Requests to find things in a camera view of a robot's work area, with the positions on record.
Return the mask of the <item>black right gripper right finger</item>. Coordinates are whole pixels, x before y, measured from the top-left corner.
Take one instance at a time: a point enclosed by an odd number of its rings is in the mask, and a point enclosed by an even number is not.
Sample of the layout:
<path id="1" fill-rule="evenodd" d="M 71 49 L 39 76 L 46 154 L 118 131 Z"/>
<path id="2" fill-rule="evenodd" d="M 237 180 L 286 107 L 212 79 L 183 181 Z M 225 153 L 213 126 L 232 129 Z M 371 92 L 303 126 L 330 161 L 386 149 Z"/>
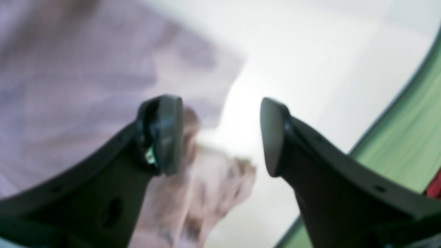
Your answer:
<path id="1" fill-rule="evenodd" d="M 439 201 L 371 171 L 321 133 L 264 98 L 266 168 L 294 191 L 315 248 L 439 248 Z"/>

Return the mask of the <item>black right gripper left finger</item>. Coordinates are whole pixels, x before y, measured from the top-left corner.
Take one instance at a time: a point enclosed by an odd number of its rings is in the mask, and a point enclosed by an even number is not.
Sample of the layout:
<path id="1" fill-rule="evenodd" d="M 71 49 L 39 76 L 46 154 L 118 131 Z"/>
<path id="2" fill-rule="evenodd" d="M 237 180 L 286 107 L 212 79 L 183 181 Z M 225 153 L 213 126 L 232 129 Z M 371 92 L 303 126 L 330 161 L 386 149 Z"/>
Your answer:
<path id="1" fill-rule="evenodd" d="M 161 95 L 73 168 L 1 200 L 1 238 L 27 248 L 126 248 L 155 176 L 177 173 L 183 101 Z"/>

